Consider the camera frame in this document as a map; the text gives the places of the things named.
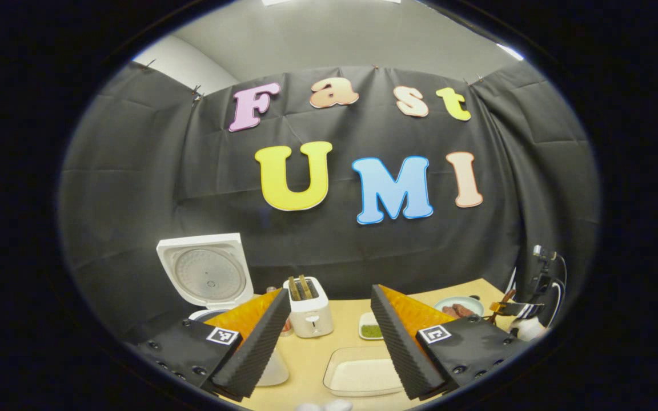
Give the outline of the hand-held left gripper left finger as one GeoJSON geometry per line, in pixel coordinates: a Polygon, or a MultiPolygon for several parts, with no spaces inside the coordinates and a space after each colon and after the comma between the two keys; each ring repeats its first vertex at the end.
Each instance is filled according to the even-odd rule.
{"type": "Polygon", "coordinates": [[[290,293],[267,292],[208,320],[182,319],[138,344],[155,366],[207,393],[252,395],[289,314],[290,293]]]}

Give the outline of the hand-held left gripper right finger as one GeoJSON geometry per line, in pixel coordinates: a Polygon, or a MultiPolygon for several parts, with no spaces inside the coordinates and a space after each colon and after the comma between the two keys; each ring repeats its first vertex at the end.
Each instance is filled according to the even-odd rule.
{"type": "Polygon", "coordinates": [[[480,316],[456,319],[382,284],[372,287],[371,309],[410,400],[472,384],[532,346],[480,316]]]}

